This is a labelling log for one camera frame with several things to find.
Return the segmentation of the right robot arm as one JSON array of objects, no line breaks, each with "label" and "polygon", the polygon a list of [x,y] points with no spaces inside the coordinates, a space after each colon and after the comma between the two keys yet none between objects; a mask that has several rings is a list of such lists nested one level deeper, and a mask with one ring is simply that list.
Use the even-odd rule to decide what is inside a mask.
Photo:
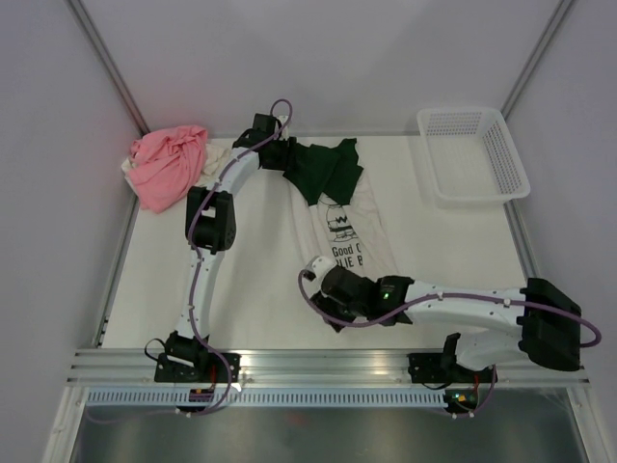
[{"label": "right robot arm", "polygon": [[572,372],[580,368],[581,309],[544,279],[525,287],[474,292],[403,276],[372,281],[338,265],[303,271],[315,283],[308,304],[336,331],[344,327],[450,324],[473,328],[450,334],[440,368],[452,381],[473,371],[526,358],[535,365]]}]

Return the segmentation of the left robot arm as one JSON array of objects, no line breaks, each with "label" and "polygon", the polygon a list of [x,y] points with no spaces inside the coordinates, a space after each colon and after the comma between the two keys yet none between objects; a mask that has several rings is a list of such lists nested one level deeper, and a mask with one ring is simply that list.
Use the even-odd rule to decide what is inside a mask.
[{"label": "left robot arm", "polygon": [[221,171],[187,195],[185,235],[193,253],[191,277],[179,320],[165,342],[165,356],[176,361],[177,371],[188,381],[202,381],[210,371],[207,335],[199,329],[208,326],[218,272],[235,240],[235,196],[259,169],[286,169],[288,144],[283,133],[290,122],[289,115],[256,114],[253,126],[233,143]]}]

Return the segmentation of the white and green t-shirt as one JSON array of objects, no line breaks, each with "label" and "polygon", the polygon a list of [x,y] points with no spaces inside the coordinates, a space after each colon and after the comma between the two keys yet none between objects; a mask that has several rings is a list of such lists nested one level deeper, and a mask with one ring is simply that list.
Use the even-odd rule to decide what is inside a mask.
[{"label": "white and green t-shirt", "polygon": [[355,138],[334,147],[292,141],[283,177],[304,261],[325,256],[371,279],[397,272]]}]

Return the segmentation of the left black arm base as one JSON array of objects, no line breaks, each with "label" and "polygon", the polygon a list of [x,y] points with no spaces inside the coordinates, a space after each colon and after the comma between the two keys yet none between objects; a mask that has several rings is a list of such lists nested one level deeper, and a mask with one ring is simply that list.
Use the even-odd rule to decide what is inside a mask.
[{"label": "left black arm base", "polygon": [[205,364],[195,366],[188,360],[181,360],[167,354],[160,354],[154,373],[155,383],[209,383],[223,384],[237,382],[240,371],[241,356],[234,353],[224,353],[229,368],[216,355],[209,354]]}]

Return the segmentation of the pink t-shirt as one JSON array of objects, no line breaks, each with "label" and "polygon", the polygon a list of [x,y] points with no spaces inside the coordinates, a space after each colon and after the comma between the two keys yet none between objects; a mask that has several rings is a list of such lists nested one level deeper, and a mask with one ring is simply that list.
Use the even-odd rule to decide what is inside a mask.
[{"label": "pink t-shirt", "polygon": [[181,125],[131,144],[125,177],[142,209],[158,214],[186,196],[201,176],[207,135],[199,125]]}]

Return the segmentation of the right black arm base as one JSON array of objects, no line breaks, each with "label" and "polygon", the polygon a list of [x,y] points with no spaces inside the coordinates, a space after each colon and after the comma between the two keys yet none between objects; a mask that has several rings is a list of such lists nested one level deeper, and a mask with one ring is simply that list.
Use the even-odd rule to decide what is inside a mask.
[{"label": "right black arm base", "polygon": [[408,373],[416,385],[442,386],[452,384],[490,384],[493,368],[473,371],[454,361],[444,361],[441,353],[411,353],[407,356]]}]

